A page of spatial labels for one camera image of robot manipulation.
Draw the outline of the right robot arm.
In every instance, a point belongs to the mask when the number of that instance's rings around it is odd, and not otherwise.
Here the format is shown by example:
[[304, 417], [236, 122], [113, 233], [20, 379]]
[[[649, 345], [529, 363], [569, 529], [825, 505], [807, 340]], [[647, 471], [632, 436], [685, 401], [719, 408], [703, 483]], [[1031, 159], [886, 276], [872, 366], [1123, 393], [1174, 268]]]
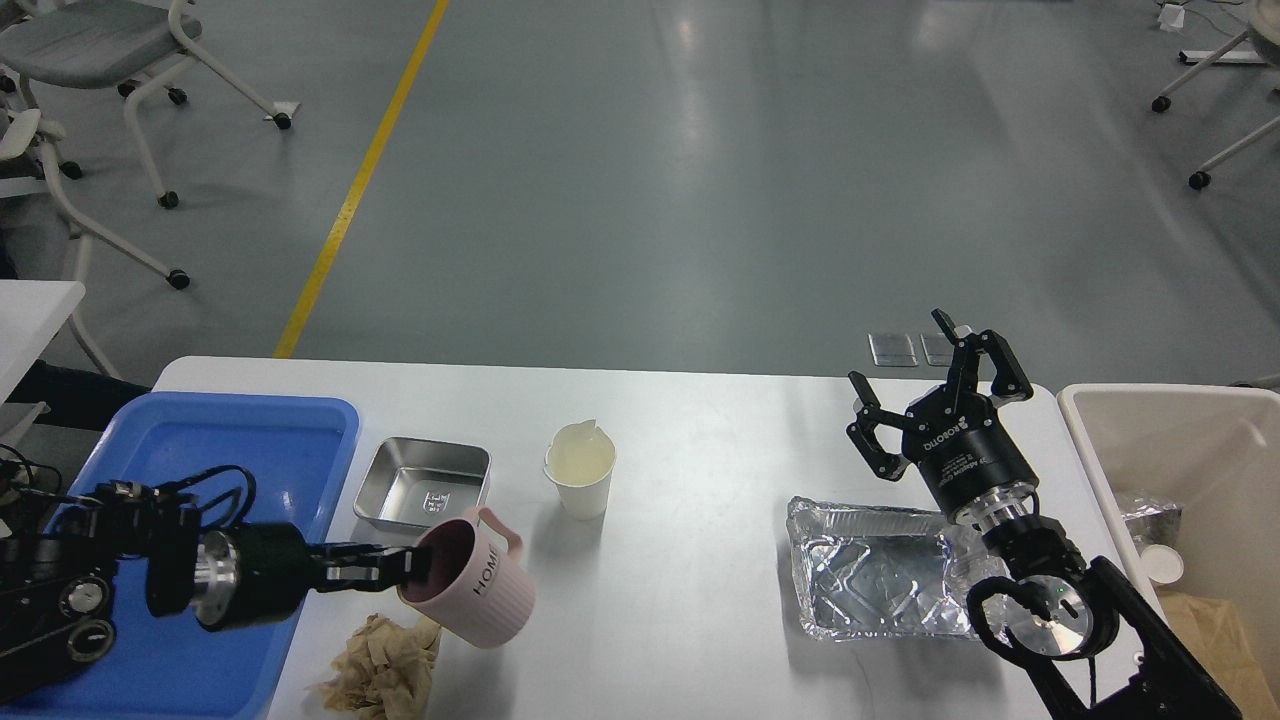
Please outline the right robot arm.
[[[1115, 562], [1085, 561], [1062, 525], [1041, 512], [1038, 477], [998, 410], [1029, 400], [1032, 383], [1007, 341], [937, 309], [952, 347], [943, 384], [902, 413], [886, 410], [869, 379], [851, 372], [859, 406], [846, 432], [879, 478], [915, 468], [946, 520], [972, 527], [1007, 569], [966, 593], [966, 615], [986, 648], [1020, 667], [1053, 719], [1239, 719], [1242, 711], [1176, 638]], [[1135, 674], [1105, 698], [1082, 700], [1060, 665], [1093, 661], [1121, 625], [1138, 635]]]

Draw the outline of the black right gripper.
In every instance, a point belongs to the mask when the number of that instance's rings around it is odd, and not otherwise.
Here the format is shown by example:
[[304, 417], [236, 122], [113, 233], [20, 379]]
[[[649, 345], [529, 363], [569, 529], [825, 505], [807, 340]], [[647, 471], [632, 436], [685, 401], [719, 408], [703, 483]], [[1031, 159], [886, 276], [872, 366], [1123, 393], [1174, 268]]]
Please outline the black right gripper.
[[[1015, 488], [1027, 497], [1039, 484], [993, 405], [1027, 401], [1034, 389], [998, 332], [963, 331], [942, 309], [933, 309], [931, 316], [954, 347], [943, 387], [909, 405], [908, 418], [884, 410], [869, 379], [850, 372], [859, 409], [846, 434], [883, 480], [900, 480], [910, 462], [915, 464], [940, 510], [959, 524], [966, 507], [992, 489]], [[978, 392], [984, 357], [995, 369], [989, 396]], [[904, 430], [902, 454], [884, 450], [876, 434], [882, 425]]]

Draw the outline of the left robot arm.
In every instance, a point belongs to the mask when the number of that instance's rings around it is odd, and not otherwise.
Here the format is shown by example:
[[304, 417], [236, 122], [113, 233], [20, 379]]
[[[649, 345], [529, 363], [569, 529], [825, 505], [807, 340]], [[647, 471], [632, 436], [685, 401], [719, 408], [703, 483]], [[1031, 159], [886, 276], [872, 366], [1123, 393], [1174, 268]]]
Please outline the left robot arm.
[[259, 483], [218, 496], [229, 509], [204, 520], [193, 493], [229, 471], [209, 468], [156, 487], [109, 482], [90, 495], [59, 495], [64, 511], [47, 533], [3, 541], [3, 701], [83, 671], [116, 642], [113, 607], [123, 559], [143, 559], [145, 601], [155, 618], [193, 609], [207, 632], [278, 623], [310, 591], [379, 592], [428, 579], [426, 548], [310, 544], [289, 523], [248, 523]]

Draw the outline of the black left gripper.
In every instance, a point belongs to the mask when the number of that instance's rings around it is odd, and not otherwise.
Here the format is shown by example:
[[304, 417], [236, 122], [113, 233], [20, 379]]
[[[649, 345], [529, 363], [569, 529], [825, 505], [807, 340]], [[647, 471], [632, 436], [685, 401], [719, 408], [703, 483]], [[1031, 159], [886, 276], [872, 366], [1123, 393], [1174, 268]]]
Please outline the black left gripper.
[[278, 623], [294, 614], [317, 578], [320, 593], [378, 593], [425, 582], [431, 568], [413, 566], [417, 555], [415, 547], [325, 543], [317, 547], [317, 561], [328, 566], [320, 575], [292, 524], [246, 523], [211, 530], [197, 550], [189, 606], [207, 632]]

